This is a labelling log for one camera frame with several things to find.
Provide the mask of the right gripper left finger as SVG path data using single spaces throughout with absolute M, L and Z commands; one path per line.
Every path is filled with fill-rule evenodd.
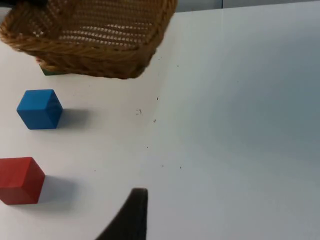
M 45 7 L 48 3 L 48 0 L 10 0 L 9 7 L 12 9 L 21 4 L 29 4 L 33 7 L 42 8 Z

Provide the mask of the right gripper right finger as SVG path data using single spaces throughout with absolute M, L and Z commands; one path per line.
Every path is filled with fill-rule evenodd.
M 125 203 L 98 240 L 146 240 L 148 190 L 133 188 Z

